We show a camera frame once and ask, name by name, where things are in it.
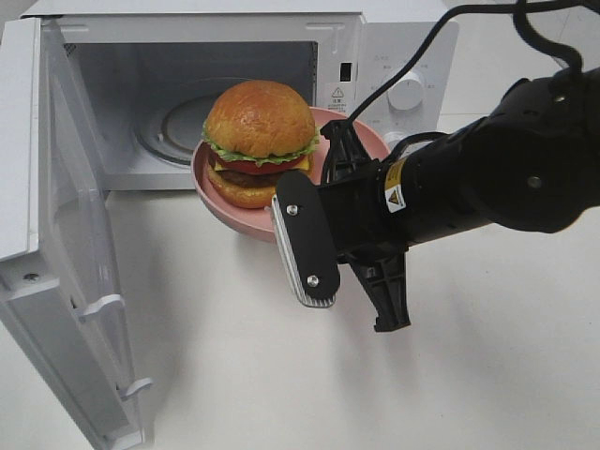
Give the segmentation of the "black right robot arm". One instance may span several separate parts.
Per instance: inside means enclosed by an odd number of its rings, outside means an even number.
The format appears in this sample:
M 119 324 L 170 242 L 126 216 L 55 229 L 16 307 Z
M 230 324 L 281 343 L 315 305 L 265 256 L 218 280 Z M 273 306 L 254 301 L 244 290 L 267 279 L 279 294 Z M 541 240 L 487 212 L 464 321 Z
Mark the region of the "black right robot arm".
M 408 137 L 381 159 L 338 120 L 322 133 L 323 208 L 379 333 L 410 324 L 410 247 L 490 223 L 556 233 L 599 204 L 597 70 L 521 79 L 490 115 L 451 134 Z

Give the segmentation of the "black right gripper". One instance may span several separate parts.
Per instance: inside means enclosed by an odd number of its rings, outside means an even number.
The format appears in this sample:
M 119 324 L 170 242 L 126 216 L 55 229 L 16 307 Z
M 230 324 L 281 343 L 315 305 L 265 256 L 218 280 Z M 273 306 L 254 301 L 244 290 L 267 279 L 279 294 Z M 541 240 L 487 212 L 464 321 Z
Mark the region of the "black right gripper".
M 411 324 L 406 257 L 413 211 L 413 165 L 404 158 L 372 158 L 353 122 L 336 119 L 321 128 L 329 142 L 319 186 L 338 263 L 349 264 L 376 310 L 374 330 Z

